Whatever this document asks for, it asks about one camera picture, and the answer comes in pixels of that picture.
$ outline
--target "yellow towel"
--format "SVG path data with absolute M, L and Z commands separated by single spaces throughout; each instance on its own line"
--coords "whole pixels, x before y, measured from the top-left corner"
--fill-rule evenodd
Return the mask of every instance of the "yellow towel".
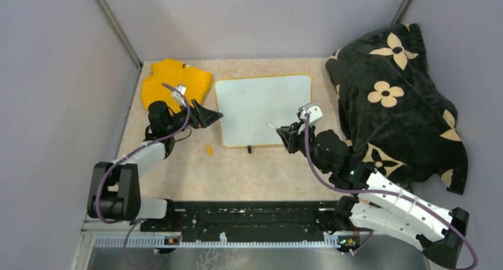
M 162 83 L 173 87 L 181 84 L 187 87 L 185 97 L 190 102 L 195 99 L 200 104 L 211 86 L 212 75 L 194 66 L 174 59 L 165 59 L 152 64 L 152 74 L 147 77 L 142 86 L 141 99 L 146 109 L 155 101 L 164 101 L 173 111 L 179 112 L 179 104 L 171 98 L 171 91 Z

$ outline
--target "speckled tabletop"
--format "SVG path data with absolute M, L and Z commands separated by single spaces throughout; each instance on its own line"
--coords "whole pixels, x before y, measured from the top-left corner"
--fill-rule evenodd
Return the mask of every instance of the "speckled tabletop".
M 211 72 L 214 80 L 308 73 L 312 77 L 312 101 L 323 111 L 323 118 L 316 125 L 317 132 L 332 129 L 341 136 L 337 96 L 324 67 L 326 60 L 230 59 L 185 62 Z M 144 64 L 119 154 L 128 153 L 144 139 L 148 113 L 141 103 L 140 94 L 152 63 Z M 203 105 L 217 110 L 213 85 Z M 213 156 L 208 155 L 208 145 L 213 150 Z M 252 154 L 248 154 L 245 148 L 225 148 L 218 123 L 206 129 L 194 130 L 191 137 L 178 142 L 171 156 L 142 175 L 140 186 L 142 196 L 179 201 L 302 201 L 340 197 L 340 194 L 326 189 L 316 180 L 301 153 L 288 154 L 282 146 L 253 148 Z

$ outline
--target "flower pattern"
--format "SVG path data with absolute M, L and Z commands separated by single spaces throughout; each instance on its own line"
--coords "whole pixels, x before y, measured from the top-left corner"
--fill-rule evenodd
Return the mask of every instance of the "flower pattern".
M 396 65 L 402 70 L 405 70 L 407 66 L 408 59 L 414 59 L 419 54 L 408 52 L 402 46 L 400 39 L 393 33 L 390 33 L 387 39 L 388 47 L 382 47 L 381 49 L 374 49 L 369 54 L 370 55 L 383 55 L 390 56 L 393 55 L 393 60 Z
M 339 56 L 339 52 L 340 52 L 340 50 L 341 50 L 341 49 L 343 49 L 343 48 L 344 48 L 344 47 L 342 47 L 342 48 L 338 49 L 338 50 L 337 50 L 337 51 L 336 51 L 336 52 L 335 52 L 335 53 L 334 53 L 334 54 L 333 54 L 330 58 L 333 58 L 333 59 L 337 60 L 337 57 Z
M 335 96 L 337 100 L 339 100 L 340 98 L 339 91 L 340 91 L 340 85 L 337 84 L 337 86 L 335 87 Z
M 443 118 L 445 122 L 451 127 L 447 132 L 444 132 L 440 136 L 449 139 L 450 141 L 461 141 L 461 138 L 459 137 L 459 134 L 456 132 L 456 129 L 454 126 L 456 125 L 456 119 L 454 118 L 453 114 L 449 112 L 447 109 L 444 110 Z
M 379 147 L 376 147 L 370 142 L 368 143 L 368 150 L 363 158 L 363 162 L 374 163 L 374 168 L 385 175 L 385 177 L 390 176 L 397 168 L 405 165 L 405 163 L 391 158 Z
M 381 102 L 383 107 L 391 108 L 396 106 L 398 97 L 404 95 L 403 89 L 398 86 L 390 87 L 386 81 L 377 81 L 374 84 L 375 91 L 368 93 L 367 99 L 370 103 Z
M 447 187 L 450 187 L 453 182 L 453 174 L 454 174 L 453 169 L 449 169 L 445 171 L 444 174 L 442 174 L 442 176 L 440 176 L 440 178 L 442 178 L 442 181 L 444 181 Z

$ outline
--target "black pillow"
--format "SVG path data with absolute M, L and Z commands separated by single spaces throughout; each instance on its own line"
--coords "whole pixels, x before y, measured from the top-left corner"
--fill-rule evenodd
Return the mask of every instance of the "black pillow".
M 417 24 L 383 28 L 338 49 L 326 63 L 350 151 L 395 183 L 439 174 L 462 194 L 468 160 L 456 107 L 428 75 Z

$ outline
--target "gray wall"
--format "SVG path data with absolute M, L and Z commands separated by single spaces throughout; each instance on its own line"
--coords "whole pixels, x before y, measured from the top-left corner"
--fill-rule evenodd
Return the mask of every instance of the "gray wall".
M 402 0 L 107 0 L 142 61 L 328 56 Z
M 463 196 L 444 192 L 430 180 L 419 195 L 471 214 L 468 238 L 479 256 L 478 269 L 501 269 L 503 256 L 503 12 L 501 0 L 414 0 L 405 22 L 419 23 L 429 73 L 454 102 L 457 127 L 469 155 L 469 181 Z M 466 249 L 459 265 L 471 261 Z
M 67 269 L 136 69 L 93 0 L 0 0 L 0 269 Z

